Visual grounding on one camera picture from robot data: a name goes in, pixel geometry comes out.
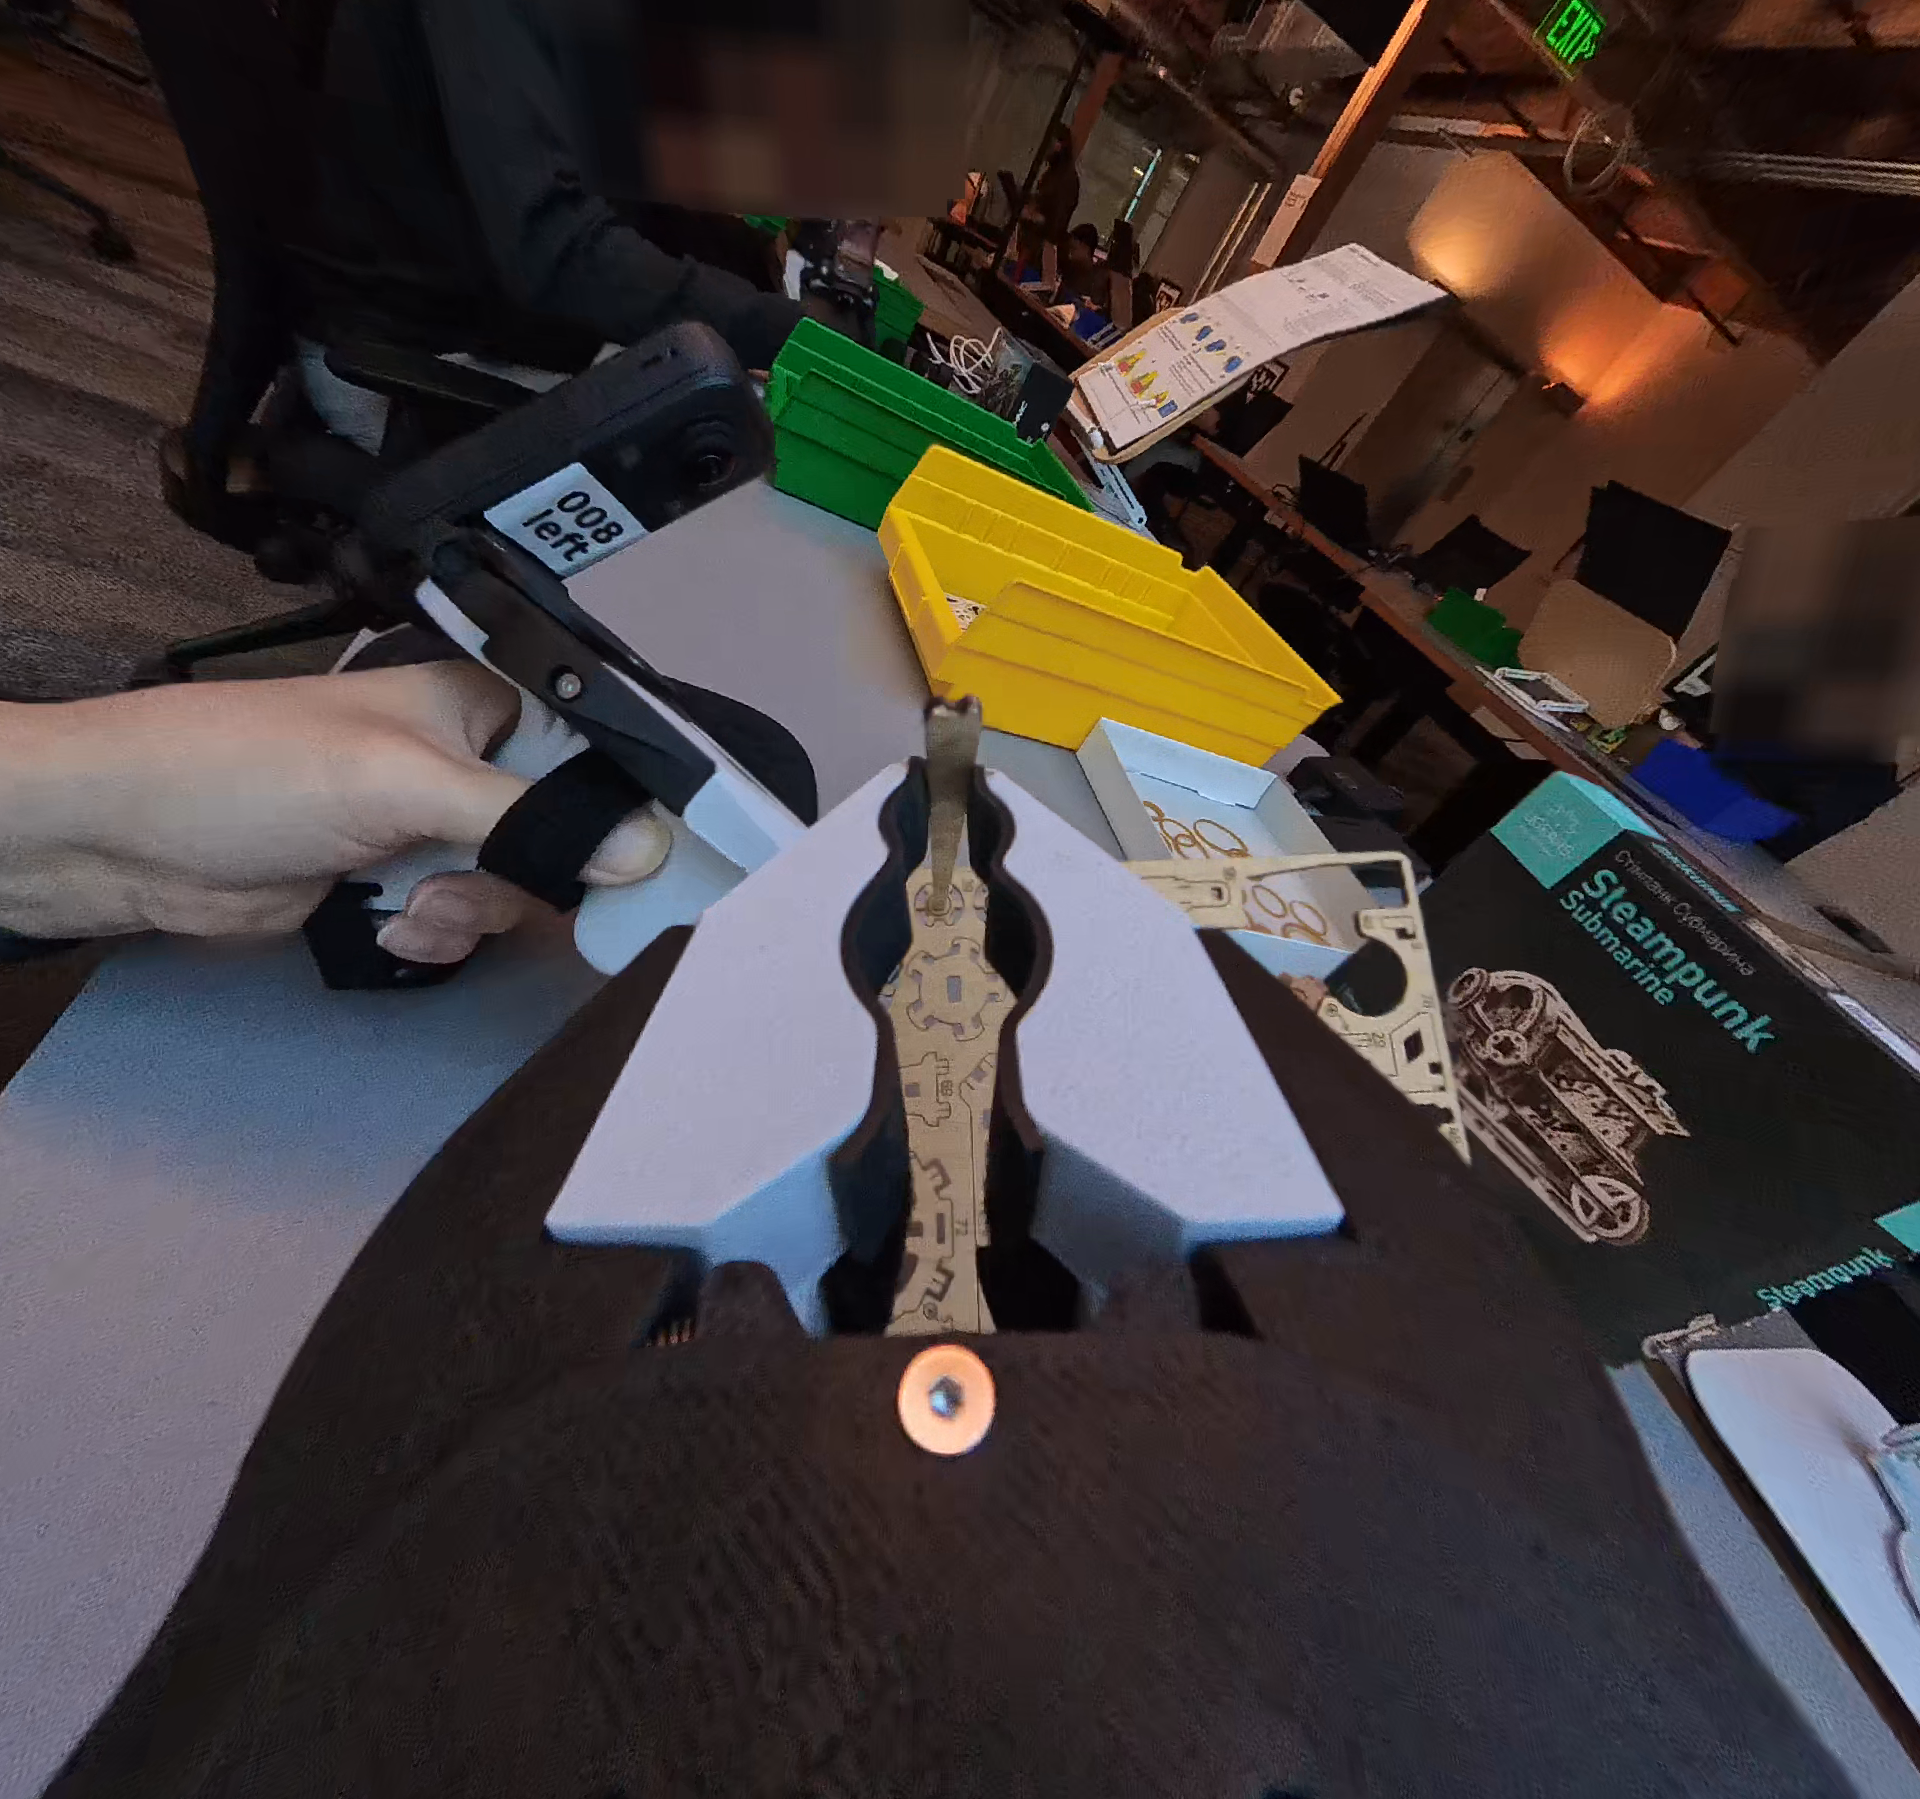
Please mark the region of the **illustrated instruction sheet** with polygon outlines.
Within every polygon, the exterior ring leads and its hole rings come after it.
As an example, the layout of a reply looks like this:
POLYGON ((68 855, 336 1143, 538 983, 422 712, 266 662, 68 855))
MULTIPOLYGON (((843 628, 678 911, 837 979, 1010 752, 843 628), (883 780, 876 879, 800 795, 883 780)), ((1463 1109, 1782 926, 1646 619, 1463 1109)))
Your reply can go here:
POLYGON ((1359 243, 1169 308, 1072 371, 1068 430, 1125 464, 1308 348, 1425 314, 1448 293, 1359 243))

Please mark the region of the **wooden post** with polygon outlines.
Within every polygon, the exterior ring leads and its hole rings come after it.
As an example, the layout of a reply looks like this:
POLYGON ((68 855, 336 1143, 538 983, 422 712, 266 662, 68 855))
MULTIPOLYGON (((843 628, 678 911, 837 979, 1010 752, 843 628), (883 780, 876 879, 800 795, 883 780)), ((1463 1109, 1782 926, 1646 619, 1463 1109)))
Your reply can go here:
POLYGON ((1310 169, 1317 181, 1304 217, 1310 243, 1333 225, 1365 157, 1404 106, 1415 76, 1443 49, 1466 5, 1468 0, 1413 0, 1379 58, 1358 83, 1310 169))

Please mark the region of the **plywood puzzle parts sheet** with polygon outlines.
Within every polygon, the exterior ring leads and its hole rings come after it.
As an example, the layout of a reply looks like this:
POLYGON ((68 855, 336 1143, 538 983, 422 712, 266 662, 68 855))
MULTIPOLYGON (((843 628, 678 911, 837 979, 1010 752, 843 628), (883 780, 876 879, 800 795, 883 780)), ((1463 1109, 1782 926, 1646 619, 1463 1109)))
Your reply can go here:
MULTIPOLYGON (((1469 1159, 1441 985, 1402 852, 1205 852, 1131 865, 1198 928, 1226 933, 1304 997, 1469 1159)), ((988 888, 961 871, 941 912, 909 884, 911 948, 882 994, 901 1054, 912 1203, 890 1334, 993 1332, 976 1253, 997 1033, 1013 1009, 988 956, 988 888)))

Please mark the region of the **person's left hand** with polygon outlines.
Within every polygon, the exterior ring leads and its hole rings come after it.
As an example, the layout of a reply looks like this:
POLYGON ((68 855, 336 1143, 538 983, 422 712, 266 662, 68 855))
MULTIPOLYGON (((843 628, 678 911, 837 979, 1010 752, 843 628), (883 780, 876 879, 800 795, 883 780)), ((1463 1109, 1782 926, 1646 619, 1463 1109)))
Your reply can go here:
POLYGON ((480 859, 529 783, 467 661, 2 710, 4 965, 137 935, 283 938, 422 847, 480 859))

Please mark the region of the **thin wooden stick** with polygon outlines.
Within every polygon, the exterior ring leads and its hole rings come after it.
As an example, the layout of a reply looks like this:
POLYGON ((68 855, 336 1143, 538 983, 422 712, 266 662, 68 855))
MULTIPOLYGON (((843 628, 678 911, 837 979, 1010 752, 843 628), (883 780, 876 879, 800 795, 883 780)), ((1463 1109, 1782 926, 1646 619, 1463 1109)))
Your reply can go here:
POLYGON ((967 832, 982 737, 974 697, 933 698, 925 708, 926 917, 947 917, 951 879, 967 832))

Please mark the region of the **small green bin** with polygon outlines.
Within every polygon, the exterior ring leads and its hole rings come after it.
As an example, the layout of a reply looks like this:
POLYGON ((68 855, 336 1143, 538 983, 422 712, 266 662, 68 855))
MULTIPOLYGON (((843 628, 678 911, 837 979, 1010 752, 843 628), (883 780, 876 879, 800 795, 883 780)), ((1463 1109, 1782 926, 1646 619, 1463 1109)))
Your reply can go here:
POLYGON ((1431 604, 1425 628, 1480 666, 1520 671, 1524 631, 1472 591, 1446 588, 1431 604))

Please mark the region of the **blue bin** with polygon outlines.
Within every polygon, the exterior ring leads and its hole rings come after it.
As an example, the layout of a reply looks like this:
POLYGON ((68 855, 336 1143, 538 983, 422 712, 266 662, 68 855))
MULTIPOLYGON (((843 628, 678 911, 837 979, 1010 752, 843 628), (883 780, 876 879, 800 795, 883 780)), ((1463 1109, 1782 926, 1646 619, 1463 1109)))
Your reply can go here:
POLYGON ((1687 824, 1741 846, 1774 841, 1802 823, 1721 771, 1708 752, 1677 739, 1654 743, 1627 769, 1627 782, 1687 824))

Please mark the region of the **person's dark trousers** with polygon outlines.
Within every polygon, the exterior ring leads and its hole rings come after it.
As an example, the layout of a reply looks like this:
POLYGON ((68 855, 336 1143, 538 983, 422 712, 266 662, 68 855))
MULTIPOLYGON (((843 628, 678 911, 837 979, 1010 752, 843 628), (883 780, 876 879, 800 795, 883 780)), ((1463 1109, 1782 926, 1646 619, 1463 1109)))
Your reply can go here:
POLYGON ((4 958, 2 1085, 31 1058, 107 956, 107 943, 82 943, 4 958))

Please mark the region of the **instruction poster on stand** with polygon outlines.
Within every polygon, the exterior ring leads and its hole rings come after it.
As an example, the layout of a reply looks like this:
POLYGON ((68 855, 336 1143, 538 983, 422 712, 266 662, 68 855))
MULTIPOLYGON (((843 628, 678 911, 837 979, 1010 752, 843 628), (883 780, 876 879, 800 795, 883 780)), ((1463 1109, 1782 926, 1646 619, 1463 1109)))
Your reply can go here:
POLYGON ((1710 1348, 1686 1381, 1889 1689, 1919 1712, 1916 1428, 1812 1348, 1710 1348))

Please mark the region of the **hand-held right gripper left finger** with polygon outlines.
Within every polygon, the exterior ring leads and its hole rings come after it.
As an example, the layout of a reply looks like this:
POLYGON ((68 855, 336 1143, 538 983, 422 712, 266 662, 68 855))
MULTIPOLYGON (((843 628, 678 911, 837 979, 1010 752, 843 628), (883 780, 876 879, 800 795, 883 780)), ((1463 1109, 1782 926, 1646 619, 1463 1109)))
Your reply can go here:
POLYGON ((680 943, 545 1230, 773 1271, 809 1332, 886 1332, 912 1207, 893 1030, 925 763, 886 766, 680 943))

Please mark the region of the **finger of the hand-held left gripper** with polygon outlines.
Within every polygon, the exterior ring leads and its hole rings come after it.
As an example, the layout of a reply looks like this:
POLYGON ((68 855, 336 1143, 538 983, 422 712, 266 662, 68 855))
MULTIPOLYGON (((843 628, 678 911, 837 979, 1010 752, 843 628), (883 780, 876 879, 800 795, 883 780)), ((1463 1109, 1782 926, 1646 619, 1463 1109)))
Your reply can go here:
POLYGON ((793 846, 809 823, 722 747, 661 785, 661 804, 710 852, 747 875, 793 846))

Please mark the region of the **black office chair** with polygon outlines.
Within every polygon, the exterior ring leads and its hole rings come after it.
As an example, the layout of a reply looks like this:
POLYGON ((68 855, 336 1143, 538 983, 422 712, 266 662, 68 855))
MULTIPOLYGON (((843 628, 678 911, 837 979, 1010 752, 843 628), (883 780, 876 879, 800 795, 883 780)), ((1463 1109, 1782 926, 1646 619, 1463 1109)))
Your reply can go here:
POLYGON ((188 150, 215 250, 215 323, 194 417, 163 464, 171 510, 279 583, 328 598, 160 651, 130 689, 190 681, 205 662, 353 631, 421 628, 497 657, 507 679, 577 715, 621 651, 512 540, 387 492, 412 465, 333 434, 305 398, 284 229, 307 173, 307 121, 288 28, 266 0, 130 0, 188 150))

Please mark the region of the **black puzzle box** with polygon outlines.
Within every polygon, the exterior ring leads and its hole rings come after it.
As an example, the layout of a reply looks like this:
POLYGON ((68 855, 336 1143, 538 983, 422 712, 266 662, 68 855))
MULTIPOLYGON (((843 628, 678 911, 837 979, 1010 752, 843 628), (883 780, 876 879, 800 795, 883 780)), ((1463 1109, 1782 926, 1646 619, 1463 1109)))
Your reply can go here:
POLYGON ((1473 1157, 1608 1361, 1916 1276, 1916 1046, 1614 795, 1548 774, 1424 918, 1473 1157))

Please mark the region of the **document stand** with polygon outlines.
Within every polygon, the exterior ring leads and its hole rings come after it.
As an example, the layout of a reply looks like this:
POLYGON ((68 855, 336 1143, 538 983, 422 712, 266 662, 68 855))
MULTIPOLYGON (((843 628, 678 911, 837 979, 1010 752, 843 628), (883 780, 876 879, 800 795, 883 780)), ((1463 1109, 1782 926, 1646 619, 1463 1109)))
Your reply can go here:
POLYGON ((1105 443, 1098 428, 1093 428, 1090 419, 1082 419, 1080 414, 1068 410, 1068 414, 1063 415, 1063 430, 1072 438, 1088 464, 1093 511, 1134 537, 1151 539, 1148 513, 1123 467, 1103 451, 1105 443))

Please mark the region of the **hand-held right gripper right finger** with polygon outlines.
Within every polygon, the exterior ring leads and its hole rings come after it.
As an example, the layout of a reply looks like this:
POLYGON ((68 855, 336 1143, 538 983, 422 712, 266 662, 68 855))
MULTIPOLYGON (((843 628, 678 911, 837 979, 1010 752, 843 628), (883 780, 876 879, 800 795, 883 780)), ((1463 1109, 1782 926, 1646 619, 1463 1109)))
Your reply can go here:
POLYGON ((1013 997, 983 1186, 991 1329, 1068 1332, 1203 1251, 1336 1234, 1341 1198, 1190 918, 986 769, 968 846, 1013 997))

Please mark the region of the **grey desk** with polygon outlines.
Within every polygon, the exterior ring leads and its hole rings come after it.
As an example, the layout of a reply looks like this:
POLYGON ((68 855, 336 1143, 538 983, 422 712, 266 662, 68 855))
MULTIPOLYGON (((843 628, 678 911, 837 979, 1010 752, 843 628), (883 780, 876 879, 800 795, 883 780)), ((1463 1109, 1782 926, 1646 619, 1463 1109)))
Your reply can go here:
MULTIPOLYGON (((793 732, 833 804, 919 743, 878 539, 751 485, 572 586, 669 676, 793 732)), ((296 941, 120 948, 4 1092, 2 1789, 37 1794, 198 1563, 352 1260, 589 997, 515 935, 335 996, 296 941)), ((1646 1365, 1612 1373, 1679 1533, 1858 1794, 1916 1766, 1646 1365)))

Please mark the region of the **white cardboard tray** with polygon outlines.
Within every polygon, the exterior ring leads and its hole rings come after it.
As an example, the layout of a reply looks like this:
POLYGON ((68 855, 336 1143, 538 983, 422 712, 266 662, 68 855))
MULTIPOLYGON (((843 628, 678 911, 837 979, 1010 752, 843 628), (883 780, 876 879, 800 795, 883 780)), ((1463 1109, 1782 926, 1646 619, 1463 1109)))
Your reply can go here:
POLYGON ((1324 979, 1363 946, 1372 895, 1276 773, 1115 722, 1076 758, 1120 855, 1264 970, 1324 979))

